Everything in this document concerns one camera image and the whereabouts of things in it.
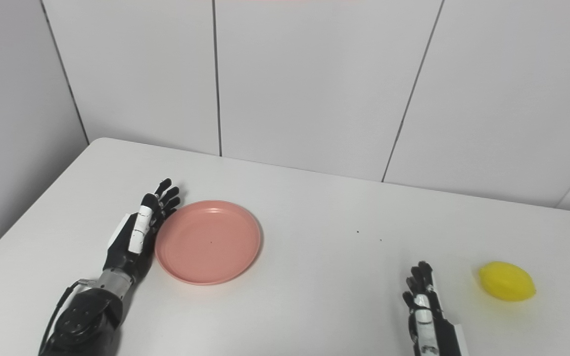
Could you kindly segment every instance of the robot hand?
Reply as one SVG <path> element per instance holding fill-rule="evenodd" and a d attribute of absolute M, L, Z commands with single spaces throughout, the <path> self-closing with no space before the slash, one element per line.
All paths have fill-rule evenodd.
<path fill-rule="evenodd" d="M 131 286 L 149 271 L 157 232 L 179 205 L 179 189 L 165 179 L 155 193 L 142 199 L 138 212 L 122 219 L 109 241 L 107 258 L 97 281 L 81 279 L 68 289 L 56 305 L 47 325 L 39 356 L 108 356 L 113 335 L 122 324 L 122 299 Z M 67 309 L 48 334 L 59 309 L 79 285 Z"/>
<path fill-rule="evenodd" d="M 410 309 L 409 331 L 415 356 L 462 356 L 455 327 L 443 317 L 432 281 L 432 268 L 425 261 L 410 269 L 410 291 L 402 297 Z"/>

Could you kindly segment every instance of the silver metal joint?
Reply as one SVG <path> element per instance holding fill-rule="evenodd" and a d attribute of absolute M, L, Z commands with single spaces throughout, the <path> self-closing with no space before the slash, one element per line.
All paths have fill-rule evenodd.
<path fill-rule="evenodd" d="M 131 284 L 133 284 L 133 280 L 126 273 L 117 268 L 108 268 L 102 271 L 100 278 L 94 284 L 94 288 L 104 289 L 122 299 L 129 291 Z"/>

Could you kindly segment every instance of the white table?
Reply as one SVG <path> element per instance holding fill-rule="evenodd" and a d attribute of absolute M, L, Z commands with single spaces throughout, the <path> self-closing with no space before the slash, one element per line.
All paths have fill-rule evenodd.
<path fill-rule="evenodd" d="M 63 289 L 98 277 L 123 214 L 167 176 L 186 203 L 249 209 L 262 251 L 217 286 L 154 262 L 120 356 L 411 356 L 401 294 L 421 259 L 472 356 L 570 355 L 570 212 L 100 139 L 0 241 L 0 356 L 37 353 Z M 492 260 L 531 273 L 536 297 L 484 293 Z"/>

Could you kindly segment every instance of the plastic lemon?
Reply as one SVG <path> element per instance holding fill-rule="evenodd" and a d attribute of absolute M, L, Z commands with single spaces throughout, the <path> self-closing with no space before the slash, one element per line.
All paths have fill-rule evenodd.
<path fill-rule="evenodd" d="M 529 273 L 507 262 L 489 262 L 479 269 L 479 278 L 485 291 L 500 300 L 519 302 L 536 294 Z"/>

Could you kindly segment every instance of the black cable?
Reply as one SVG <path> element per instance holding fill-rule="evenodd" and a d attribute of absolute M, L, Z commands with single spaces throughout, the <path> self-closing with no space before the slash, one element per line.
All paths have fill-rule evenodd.
<path fill-rule="evenodd" d="M 69 286 L 67 289 L 65 289 L 65 291 L 63 292 L 63 295 L 61 295 L 61 299 L 58 300 L 58 303 L 56 304 L 56 308 L 54 309 L 54 313 L 52 313 L 52 317 L 49 318 L 49 322 L 47 323 L 46 331 L 43 334 L 43 338 L 41 339 L 41 346 L 39 347 L 39 356 L 41 355 L 41 353 L 43 353 L 45 346 L 46 346 L 46 343 L 48 342 L 49 331 L 52 329 L 52 324 L 54 324 L 54 319 L 58 315 L 58 312 L 61 310 L 61 307 L 63 306 L 63 304 L 65 303 L 67 298 L 70 297 L 70 295 L 72 294 L 74 289 L 77 286 L 79 286 L 79 284 L 81 284 L 81 281 L 74 282 L 71 286 Z"/>

